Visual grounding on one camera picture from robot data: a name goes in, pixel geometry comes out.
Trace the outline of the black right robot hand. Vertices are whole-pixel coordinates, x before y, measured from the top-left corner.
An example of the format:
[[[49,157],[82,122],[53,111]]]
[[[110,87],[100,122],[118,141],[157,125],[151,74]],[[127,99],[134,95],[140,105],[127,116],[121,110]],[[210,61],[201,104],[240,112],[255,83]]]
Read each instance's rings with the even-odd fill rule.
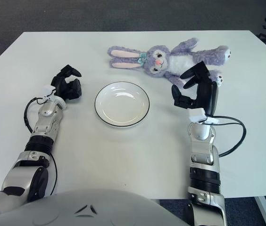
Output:
[[[184,109],[202,108],[206,116],[213,116],[216,110],[218,85],[210,79],[210,73],[203,61],[197,63],[192,68],[184,72],[180,78],[190,78],[183,86],[184,89],[197,86],[196,99],[181,94],[176,85],[171,87],[174,105]]]

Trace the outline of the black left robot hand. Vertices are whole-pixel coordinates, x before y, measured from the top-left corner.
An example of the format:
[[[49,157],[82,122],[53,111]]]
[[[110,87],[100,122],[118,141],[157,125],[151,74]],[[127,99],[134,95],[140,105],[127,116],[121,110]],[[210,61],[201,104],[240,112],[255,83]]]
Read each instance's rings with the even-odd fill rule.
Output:
[[[64,101],[78,99],[82,95],[82,88],[80,81],[74,79],[66,82],[66,78],[71,75],[81,77],[81,73],[70,65],[63,67],[60,72],[53,77],[51,85],[55,87],[55,95],[62,98]]]

